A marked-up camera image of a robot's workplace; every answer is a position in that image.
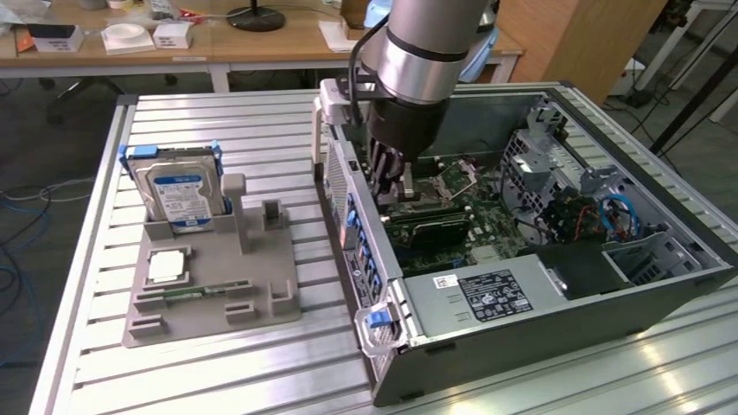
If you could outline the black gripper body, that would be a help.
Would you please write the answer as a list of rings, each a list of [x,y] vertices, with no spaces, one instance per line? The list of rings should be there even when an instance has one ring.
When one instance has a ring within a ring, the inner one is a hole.
[[[432,105],[375,100],[368,106],[368,133],[404,158],[416,158],[436,140],[447,109],[447,99]]]

